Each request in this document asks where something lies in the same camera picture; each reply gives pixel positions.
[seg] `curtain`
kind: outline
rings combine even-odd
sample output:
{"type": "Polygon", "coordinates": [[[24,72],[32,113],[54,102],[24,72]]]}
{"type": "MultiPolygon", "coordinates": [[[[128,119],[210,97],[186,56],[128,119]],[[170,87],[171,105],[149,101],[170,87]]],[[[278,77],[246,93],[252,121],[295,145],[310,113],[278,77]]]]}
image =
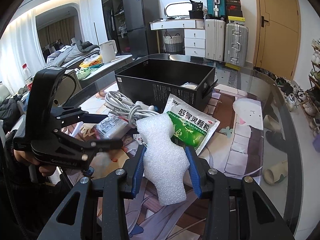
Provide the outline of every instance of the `curtain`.
{"type": "Polygon", "coordinates": [[[41,48],[60,39],[63,45],[70,45],[75,36],[74,17],[69,17],[38,30],[41,48]]]}
{"type": "Polygon", "coordinates": [[[79,0],[79,9],[83,41],[90,41],[92,44],[98,45],[94,24],[90,17],[89,0],[79,0]]]}
{"type": "Polygon", "coordinates": [[[0,39],[0,72],[3,84],[12,94],[25,86],[22,74],[25,63],[33,75],[45,66],[34,9],[11,22],[0,39]]]}

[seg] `water bottle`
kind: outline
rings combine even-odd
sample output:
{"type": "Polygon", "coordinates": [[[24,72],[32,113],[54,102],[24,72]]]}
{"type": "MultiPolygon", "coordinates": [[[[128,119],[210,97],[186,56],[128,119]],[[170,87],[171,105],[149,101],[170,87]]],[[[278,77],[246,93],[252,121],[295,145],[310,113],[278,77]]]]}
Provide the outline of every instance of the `water bottle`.
{"type": "Polygon", "coordinates": [[[23,68],[23,78],[24,78],[25,84],[27,85],[28,90],[30,91],[32,87],[33,76],[31,74],[30,69],[27,67],[27,64],[23,64],[22,68],[23,68]]]}

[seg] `open black box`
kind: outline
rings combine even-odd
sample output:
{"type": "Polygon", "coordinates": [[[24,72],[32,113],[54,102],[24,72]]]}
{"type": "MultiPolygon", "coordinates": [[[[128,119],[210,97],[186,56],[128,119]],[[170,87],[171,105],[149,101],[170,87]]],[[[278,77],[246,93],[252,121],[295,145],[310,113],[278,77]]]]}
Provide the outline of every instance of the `open black box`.
{"type": "Polygon", "coordinates": [[[162,113],[169,94],[181,98],[192,107],[203,111],[213,86],[215,67],[188,62],[146,59],[132,62],[129,68],[116,74],[121,93],[134,103],[142,101],[162,113]],[[186,82],[198,84],[195,90],[181,87],[186,82]]]}

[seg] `white cable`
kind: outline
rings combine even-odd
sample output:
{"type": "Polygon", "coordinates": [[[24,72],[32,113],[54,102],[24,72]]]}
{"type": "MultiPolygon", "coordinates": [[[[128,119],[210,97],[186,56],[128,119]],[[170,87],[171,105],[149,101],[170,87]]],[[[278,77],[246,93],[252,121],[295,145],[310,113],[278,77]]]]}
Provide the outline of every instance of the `white cable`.
{"type": "Polygon", "coordinates": [[[130,98],[118,91],[107,92],[104,100],[106,106],[112,110],[109,113],[128,119],[132,127],[136,127],[138,119],[159,114],[152,110],[142,109],[140,105],[134,104],[130,98]]]}

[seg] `anime print mat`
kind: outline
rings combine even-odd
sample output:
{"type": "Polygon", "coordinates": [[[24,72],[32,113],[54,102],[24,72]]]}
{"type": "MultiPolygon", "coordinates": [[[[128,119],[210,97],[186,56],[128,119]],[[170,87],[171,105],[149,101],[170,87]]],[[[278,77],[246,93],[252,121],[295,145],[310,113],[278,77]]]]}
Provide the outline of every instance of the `anime print mat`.
{"type": "MultiPolygon", "coordinates": [[[[107,114],[103,105],[107,91],[117,90],[116,84],[100,91],[81,105],[96,114],[107,114]]],[[[263,158],[263,121],[261,104],[254,95],[228,86],[218,85],[204,112],[220,121],[199,157],[208,161],[226,176],[241,179],[250,175],[260,183],[263,158]]],[[[66,127],[65,133],[81,140],[95,136],[94,124],[78,123],[66,127]]],[[[133,139],[136,129],[123,138],[124,147],[109,153],[99,153],[92,160],[93,179],[105,177],[121,168],[126,159],[135,155],[138,142],[133,139]]],[[[83,175],[68,170],[75,184],[83,175]]],[[[202,240],[208,212],[208,200],[197,199],[188,172],[184,176],[187,200],[160,206],[155,186],[142,179],[140,191],[133,200],[124,200],[129,237],[131,240],[202,240]]],[[[98,201],[97,216],[102,220],[102,198],[98,201]]]]}

